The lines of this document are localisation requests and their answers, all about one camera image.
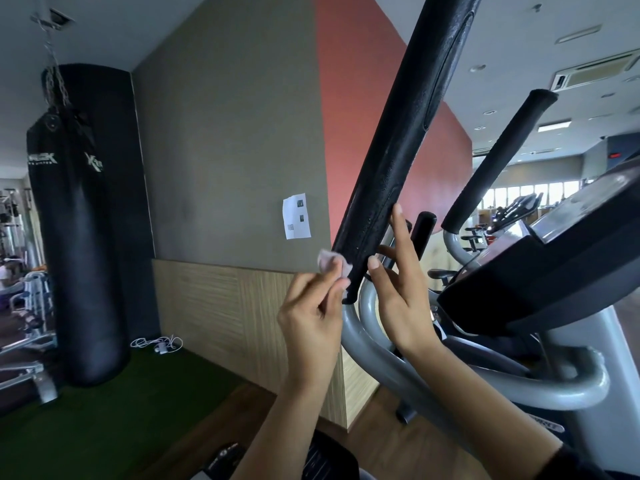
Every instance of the black punching bag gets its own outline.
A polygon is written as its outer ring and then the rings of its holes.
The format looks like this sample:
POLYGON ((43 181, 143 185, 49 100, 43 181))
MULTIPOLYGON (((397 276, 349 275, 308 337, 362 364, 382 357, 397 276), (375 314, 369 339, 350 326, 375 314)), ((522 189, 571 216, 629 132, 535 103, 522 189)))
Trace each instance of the black punching bag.
POLYGON ((94 386, 129 361, 102 163, 89 122, 61 105, 29 129, 27 151, 65 376, 94 386))

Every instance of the red wall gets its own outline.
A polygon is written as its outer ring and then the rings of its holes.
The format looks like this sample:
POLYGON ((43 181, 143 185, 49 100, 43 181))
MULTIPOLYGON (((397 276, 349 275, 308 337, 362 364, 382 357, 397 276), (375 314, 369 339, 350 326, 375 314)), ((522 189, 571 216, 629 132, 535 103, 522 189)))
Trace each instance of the red wall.
MULTIPOLYGON (((406 46, 375 0, 314 1, 333 241, 406 46)), ((471 151, 442 103, 400 195, 409 220, 423 210, 444 218, 469 179, 471 151)))

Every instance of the chain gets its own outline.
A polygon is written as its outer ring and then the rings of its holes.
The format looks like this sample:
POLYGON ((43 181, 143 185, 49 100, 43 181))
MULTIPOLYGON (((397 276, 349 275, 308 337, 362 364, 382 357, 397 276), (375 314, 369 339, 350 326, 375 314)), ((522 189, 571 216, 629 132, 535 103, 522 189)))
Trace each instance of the chain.
POLYGON ((60 94, 62 95, 62 104, 66 107, 71 106, 69 101, 69 94, 65 87, 65 81, 62 79, 60 73, 60 65, 58 64, 58 58, 56 57, 56 51, 53 48, 53 40, 51 38, 51 30, 46 28, 40 19, 38 19, 38 25, 45 33, 44 48, 47 49, 47 75, 45 77, 45 99, 49 106, 53 106, 56 102, 55 97, 55 85, 58 83, 60 94))

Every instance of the paper sign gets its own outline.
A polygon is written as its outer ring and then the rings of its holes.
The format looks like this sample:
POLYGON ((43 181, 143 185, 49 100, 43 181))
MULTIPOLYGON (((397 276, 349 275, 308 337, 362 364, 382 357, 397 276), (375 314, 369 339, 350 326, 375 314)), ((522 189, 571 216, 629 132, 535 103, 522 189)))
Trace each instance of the paper sign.
POLYGON ((282 201, 282 218, 287 239, 311 237, 306 194, 292 195, 284 199, 282 201))

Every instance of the green artificial turf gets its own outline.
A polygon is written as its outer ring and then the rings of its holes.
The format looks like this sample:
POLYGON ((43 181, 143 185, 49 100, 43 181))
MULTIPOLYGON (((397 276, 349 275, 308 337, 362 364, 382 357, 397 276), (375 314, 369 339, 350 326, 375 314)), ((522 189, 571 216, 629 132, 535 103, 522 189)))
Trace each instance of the green artificial turf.
POLYGON ((0 478, 119 480, 148 464, 240 384, 186 350, 133 350, 115 379, 0 418, 0 478))

